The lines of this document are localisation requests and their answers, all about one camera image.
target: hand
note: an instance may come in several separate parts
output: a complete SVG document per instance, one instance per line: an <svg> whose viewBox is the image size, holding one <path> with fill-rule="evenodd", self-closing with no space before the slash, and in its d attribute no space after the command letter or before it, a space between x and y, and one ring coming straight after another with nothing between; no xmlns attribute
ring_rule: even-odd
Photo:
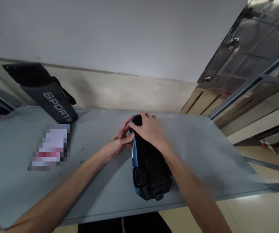
<svg viewBox="0 0 279 233"><path fill-rule="evenodd" d="M97 154L101 154L107 158L107 161L110 161L113 157L119 154L124 148L131 147L130 142L133 141L135 134L132 133L129 136L126 136L127 131L129 131L130 126L127 125L134 115L130 116L121 126L120 130L116 133L115 136L106 143Z"/></svg>
<svg viewBox="0 0 279 233"><path fill-rule="evenodd" d="M140 112L138 115L142 116L142 126L137 126L131 122L130 127L134 129L143 139L150 142L158 150L160 150L164 143L167 143L167 139L161 124L157 120L157 116L152 116L150 112Z"/></svg>

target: forearm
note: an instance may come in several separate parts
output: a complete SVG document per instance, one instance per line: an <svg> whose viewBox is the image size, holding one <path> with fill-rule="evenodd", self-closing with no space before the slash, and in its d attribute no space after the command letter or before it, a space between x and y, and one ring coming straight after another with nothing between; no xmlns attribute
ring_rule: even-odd
<svg viewBox="0 0 279 233"><path fill-rule="evenodd" d="M231 232L218 205L198 178L168 145L161 149L186 203L203 232Z"/></svg>
<svg viewBox="0 0 279 233"><path fill-rule="evenodd" d="M105 156L94 154L60 186L30 208L6 232L52 232L106 162Z"/></svg>

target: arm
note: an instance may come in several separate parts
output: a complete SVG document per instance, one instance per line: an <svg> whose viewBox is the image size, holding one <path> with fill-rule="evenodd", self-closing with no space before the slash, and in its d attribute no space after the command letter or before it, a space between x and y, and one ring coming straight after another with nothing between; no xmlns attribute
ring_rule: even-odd
<svg viewBox="0 0 279 233"><path fill-rule="evenodd" d="M134 134L126 137L126 133L129 130L127 124L132 118L133 116L124 122L110 142L84 162L60 186L23 214L6 232L52 232L93 176L108 161L129 146L128 143L133 140Z"/></svg>
<svg viewBox="0 0 279 233"><path fill-rule="evenodd" d="M162 153L201 230L205 233L230 233L231 230L214 199L181 158L175 155L170 148L156 115L151 116L150 113L143 112L139 114L142 116L143 125L139 127L131 122L130 127Z"/></svg>

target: metal table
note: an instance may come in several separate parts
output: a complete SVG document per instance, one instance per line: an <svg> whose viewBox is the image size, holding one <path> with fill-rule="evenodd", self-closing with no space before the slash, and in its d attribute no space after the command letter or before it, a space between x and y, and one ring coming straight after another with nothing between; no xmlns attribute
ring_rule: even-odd
<svg viewBox="0 0 279 233"><path fill-rule="evenodd" d="M137 112L77 110L70 158L62 171L27 170L46 124L40 107L19 107L0 121L0 225L10 226L61 184ZM206 116L157 113L174 150L216 200L273 192ZM186 206L173 182L161 201L145 201L134 190L131 150L125 149L96 175L62 225Z"/></svg>

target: black pants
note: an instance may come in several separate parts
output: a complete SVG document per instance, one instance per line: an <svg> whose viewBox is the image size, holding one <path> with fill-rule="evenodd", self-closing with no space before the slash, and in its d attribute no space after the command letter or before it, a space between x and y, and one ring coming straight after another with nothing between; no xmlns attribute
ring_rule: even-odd
<svg viewBox="0 0 279 233"><path fill-rule="evenodd" d="M126 233L172 233L158 212L123 217ZM97 222L83 223L78 226L78 233L117 232L123 233L122 218L113 218Z"/></svg>

